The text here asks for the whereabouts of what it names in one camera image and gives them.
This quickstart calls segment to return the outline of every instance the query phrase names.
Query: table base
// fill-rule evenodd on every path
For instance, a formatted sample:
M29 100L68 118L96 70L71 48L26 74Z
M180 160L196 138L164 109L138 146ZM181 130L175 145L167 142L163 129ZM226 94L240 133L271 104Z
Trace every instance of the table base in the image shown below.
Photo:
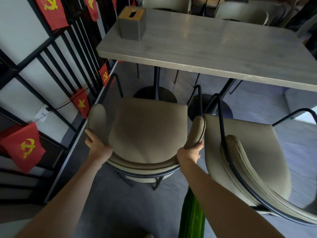
M202 94L202 99L203 99L203 110L205 110L210 98L212 95L210 94ZM222 113L224 118L232 119L233 114L231 111L231 108L229 107L228 104L225 103L225 101L221 101L221 106L222 106ZM206 114L212 114L211 112L212 107L209 107L208 110L205 112ZM188 107L188 116L189 118L193 121L196 116L199 116L199 98L198 95L193 97L192 102L190 103Z
M158 89L159 100L170 103L177 103L175 95L166 88L159 87ZM135 93L134 98L154 99L154 87L148 86L141 88Z

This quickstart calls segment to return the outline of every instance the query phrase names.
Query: tabletop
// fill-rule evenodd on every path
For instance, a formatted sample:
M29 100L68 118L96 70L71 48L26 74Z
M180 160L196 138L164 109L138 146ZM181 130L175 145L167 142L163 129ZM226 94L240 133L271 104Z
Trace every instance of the tabletop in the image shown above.
M317 92L317 61L291 30L146 10L141 42L120 37L118 21L100 57Z

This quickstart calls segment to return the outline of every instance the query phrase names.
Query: table leg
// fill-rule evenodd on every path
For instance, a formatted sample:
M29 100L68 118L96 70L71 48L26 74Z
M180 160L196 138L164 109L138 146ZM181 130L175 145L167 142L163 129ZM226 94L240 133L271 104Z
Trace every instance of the table leg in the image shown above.
M135 93L134 98L154 99L166 102L177 103L175 95L166 88L159 86L160 67L154 67L153 86L141 88Z
M221 100L224 98L224 96L229 91L229 89L231 88L231 86L233 85L234 82L235 82L235 79L230 78L228 80L228 82L224 85L223 89L219 93ZM210 104L208 109L205 110L211 97L212 97L212 95L210 95L210 94L202 94L204 114L216 114L216 115L218 115L217 100L214 100ZM232 119L233 114L232 114L231 108L228 106L228 104L226 104L224 101L221 101L221 105L222 105L223 116L225 118ZM194 118L198 115L199 115L199 97L198 97L198 95L196 95L196 96L194 96L192 102L189 104L188 116L191 120L194 120Z

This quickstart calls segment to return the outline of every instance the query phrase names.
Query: person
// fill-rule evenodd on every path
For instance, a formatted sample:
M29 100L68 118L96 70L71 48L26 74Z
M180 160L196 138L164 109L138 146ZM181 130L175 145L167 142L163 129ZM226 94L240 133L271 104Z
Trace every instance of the person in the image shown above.
M64 188L15 238L71 238L88 197L93 179L113 150L93 132L85 130L90 148L87 160ZM261 215L211 179L196 163L204 141L191 149L180 148L177 159L206 219L218 238L283 238Z

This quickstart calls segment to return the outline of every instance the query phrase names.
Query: chair seat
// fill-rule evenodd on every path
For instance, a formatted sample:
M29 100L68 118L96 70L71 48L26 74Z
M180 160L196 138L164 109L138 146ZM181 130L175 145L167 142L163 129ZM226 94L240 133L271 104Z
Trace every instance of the chair seat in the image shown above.
M205 115L205 160L207 170L216 182L234 193L250 206L259 202L242 186L221 155L219 117ZM271 125L225 119L226 135L239 138L246 156L262 181L284 199L291 192L290 172Z
M133 163L164 163L186 140L186 105L123 97L109 135L109 144L119 157L111 160L115 163L126 160L131 168Z

